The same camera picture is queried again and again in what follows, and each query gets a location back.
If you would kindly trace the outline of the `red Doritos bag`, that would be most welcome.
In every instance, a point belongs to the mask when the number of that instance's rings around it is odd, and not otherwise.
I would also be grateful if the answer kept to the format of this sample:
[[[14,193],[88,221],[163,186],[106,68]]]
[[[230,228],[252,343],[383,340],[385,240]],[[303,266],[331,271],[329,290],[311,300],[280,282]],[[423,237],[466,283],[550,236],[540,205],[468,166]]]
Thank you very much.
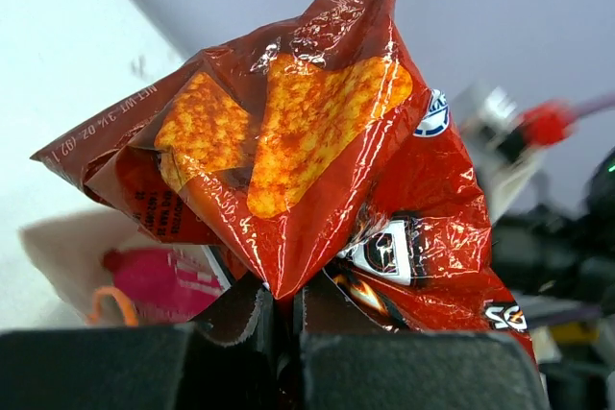
[[[395,0],[314,0],[199,51],[33,154],[166,243],[213,244],[283,304],[316,275],[392,332],[532,343],[445,97]]]

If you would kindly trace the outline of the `beige paper bag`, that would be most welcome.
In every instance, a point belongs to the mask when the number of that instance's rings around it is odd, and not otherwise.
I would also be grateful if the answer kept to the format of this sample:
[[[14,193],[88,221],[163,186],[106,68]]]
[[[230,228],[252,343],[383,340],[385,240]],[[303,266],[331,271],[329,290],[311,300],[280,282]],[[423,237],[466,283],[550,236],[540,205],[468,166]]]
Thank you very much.
[[[111,283],[103,256],[111,250],[156,246],[123,214],[91,207],[52,216],[19,232],[26,255],[51,284],[53,297],[34,321],[39,329],[83,327],[96,288]]]

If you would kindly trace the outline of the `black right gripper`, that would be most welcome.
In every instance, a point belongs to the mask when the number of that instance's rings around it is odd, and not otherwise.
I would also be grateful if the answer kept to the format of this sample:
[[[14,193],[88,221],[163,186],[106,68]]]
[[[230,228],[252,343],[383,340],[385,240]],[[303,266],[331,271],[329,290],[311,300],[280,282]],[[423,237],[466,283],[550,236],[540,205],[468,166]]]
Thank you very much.
[[[492,232],[491,267],[508,288],[566,300],[614,298],[614,153],[588,182],[585,212],[542,203]]]

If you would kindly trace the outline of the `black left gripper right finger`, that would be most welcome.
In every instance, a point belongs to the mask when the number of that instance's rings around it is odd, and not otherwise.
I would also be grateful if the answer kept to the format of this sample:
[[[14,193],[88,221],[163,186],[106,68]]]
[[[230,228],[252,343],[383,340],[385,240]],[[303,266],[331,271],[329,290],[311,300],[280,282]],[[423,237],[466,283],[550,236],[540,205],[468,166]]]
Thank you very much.
[[[306,409],[546,409],[527,352],[493,332],[388,332],[329,279],[293,300]]]

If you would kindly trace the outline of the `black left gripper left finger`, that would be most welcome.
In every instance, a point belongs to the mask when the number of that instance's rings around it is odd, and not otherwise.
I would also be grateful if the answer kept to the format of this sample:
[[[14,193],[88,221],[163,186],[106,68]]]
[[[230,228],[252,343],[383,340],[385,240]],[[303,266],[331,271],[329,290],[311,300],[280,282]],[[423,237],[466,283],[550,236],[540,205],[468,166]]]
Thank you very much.
[[[243,279],[192,322],[1,336],[4,409],[272,409],[272,296]]]

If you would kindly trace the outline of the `pink chip bag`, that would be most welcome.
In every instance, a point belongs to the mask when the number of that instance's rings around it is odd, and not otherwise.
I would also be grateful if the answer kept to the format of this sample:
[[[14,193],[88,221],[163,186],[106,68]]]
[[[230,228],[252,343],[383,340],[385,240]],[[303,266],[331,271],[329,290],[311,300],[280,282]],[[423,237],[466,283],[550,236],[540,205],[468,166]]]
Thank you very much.
[[[147,325],[187,322],[225,291],[205,259],[177,247],[111,250],[102,265]]]

